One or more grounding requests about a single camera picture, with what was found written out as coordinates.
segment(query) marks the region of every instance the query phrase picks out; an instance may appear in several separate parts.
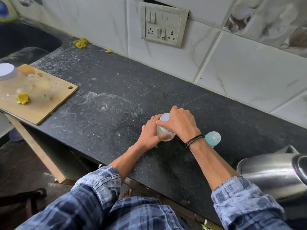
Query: bare foot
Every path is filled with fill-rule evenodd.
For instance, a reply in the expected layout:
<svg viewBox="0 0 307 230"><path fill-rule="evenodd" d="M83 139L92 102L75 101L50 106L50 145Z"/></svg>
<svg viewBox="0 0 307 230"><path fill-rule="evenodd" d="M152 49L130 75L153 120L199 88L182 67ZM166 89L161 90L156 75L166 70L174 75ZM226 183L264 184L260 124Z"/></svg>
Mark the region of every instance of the bare foot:
<svg viewBox="0 0 307 230"><path fill-rule="evenodd" d="M132 189L127 190L127 191L119 198L119 200L124 199L124 198L130 198L130 197L132 197Z"/></svg>

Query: kettle lid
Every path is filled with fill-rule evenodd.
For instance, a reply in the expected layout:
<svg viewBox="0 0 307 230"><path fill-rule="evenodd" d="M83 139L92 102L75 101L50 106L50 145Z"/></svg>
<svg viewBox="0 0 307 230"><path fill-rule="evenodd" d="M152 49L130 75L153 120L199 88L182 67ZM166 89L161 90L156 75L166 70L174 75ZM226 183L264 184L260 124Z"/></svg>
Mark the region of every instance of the kettle lid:
<svg viewBox="0 0 307 230"><path fill-rule="evenodd" d="M293 167L297 176L307 185L307 156L296 155L293 158Z"/></svg>

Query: person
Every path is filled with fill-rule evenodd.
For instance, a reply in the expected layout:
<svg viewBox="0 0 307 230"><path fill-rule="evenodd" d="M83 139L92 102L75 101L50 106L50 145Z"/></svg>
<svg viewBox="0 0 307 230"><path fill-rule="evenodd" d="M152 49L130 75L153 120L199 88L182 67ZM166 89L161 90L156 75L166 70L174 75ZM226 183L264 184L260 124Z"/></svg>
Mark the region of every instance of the person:
<svg viewBox="0 0 307 230"><path fill-rule="evenodd" d="M185 229L190 227L167 205L152 197L131 197L131 190L118 200L122 183L136 161L169 134L157 136L157 125L176 133L186 143L200 135L193 115L174 106L169 120L153 116L137 142L108 166L80 178L70 192L20 225L22 229ZM238 176L204 138L189 149L211 189L214 208L225 229L288 230L283 208L269 195Z"/></svg>

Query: cutting board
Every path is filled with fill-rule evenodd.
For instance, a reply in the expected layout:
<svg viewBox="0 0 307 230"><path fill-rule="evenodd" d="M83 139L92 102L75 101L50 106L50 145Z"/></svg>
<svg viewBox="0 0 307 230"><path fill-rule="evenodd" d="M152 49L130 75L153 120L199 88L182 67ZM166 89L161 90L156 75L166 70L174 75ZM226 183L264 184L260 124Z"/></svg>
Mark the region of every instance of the cutting board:
<svg viewBox="0 0 307 230"><path fill-rule="evenodd" d="M78 86L36 69L21 65L18 69L31 81L30 101L17 104L17 98L0 91L0 108L33 124L40 124L55 108L72 95Z"/></svg>

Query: backsplash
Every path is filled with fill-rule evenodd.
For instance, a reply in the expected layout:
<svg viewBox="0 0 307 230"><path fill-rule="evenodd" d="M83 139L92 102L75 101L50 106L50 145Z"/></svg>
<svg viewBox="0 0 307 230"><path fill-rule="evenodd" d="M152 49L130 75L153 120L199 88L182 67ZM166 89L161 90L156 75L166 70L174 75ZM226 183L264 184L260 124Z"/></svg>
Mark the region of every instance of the backsplash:
<svg viewBox="0 0 307 230"><path fill-rule="evenodd" d="M23 17L307 128L307 0L155 0L190 11L181 48L141 39L141 1L11 0Z"/></svg>

